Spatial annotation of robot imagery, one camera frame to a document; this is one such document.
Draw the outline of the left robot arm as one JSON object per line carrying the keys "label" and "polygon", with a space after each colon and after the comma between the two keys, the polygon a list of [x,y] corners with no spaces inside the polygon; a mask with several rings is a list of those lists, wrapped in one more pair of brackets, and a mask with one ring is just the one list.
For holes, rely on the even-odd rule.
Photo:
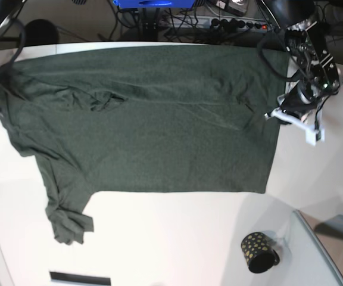
{"label": "left robot arm", "polygon": [[[278,78],[293,83],[288,92],[277,98],[277,107],[265,118],[284,125],[295,125],[317,140],[322,137],[322,109],[338,94],[341,74],[331,55],[326,33],[321,27],[313,1],[257,1],[271,30],[257,45],[258,56]],[[265,42],[275,36],[297,70],[292,76],[277,72],[263,53]]]}

